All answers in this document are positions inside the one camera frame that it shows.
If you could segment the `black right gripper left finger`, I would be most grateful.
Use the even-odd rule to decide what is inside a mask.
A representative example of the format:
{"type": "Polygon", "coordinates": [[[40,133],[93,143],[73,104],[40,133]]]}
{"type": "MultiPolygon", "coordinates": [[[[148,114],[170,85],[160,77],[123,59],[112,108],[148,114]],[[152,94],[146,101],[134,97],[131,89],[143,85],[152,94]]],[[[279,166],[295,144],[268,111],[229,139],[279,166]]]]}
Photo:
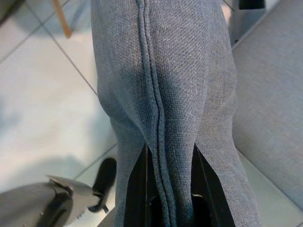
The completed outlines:
{"type": "Polygon", "coordinates": [[[164,226],[152,153],[147,145],[144,145],[128,179],[124,226],[164,226]]]}

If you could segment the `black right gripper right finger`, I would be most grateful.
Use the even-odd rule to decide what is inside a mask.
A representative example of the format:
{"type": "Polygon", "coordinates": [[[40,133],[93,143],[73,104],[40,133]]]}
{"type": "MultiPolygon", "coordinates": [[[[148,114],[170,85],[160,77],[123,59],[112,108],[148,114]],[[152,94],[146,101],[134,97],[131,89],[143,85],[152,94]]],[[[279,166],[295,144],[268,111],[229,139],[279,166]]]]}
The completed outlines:
{"type": "Polygon", "coordinates": [[[197,145],[192,157],[191,197],[197,227],[234,226],[220,179],[197,145]]]}

